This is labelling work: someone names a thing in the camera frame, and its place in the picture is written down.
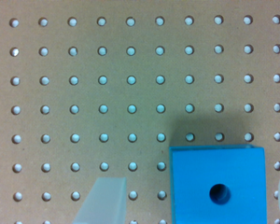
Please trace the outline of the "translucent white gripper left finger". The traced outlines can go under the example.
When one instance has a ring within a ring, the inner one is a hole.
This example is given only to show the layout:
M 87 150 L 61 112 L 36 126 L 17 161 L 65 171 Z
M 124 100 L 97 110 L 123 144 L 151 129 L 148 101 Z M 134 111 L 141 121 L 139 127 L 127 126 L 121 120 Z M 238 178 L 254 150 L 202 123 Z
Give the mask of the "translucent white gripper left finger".
M 124 224 L 126 187 L 125 177 L 99 177 L 72 224 Z

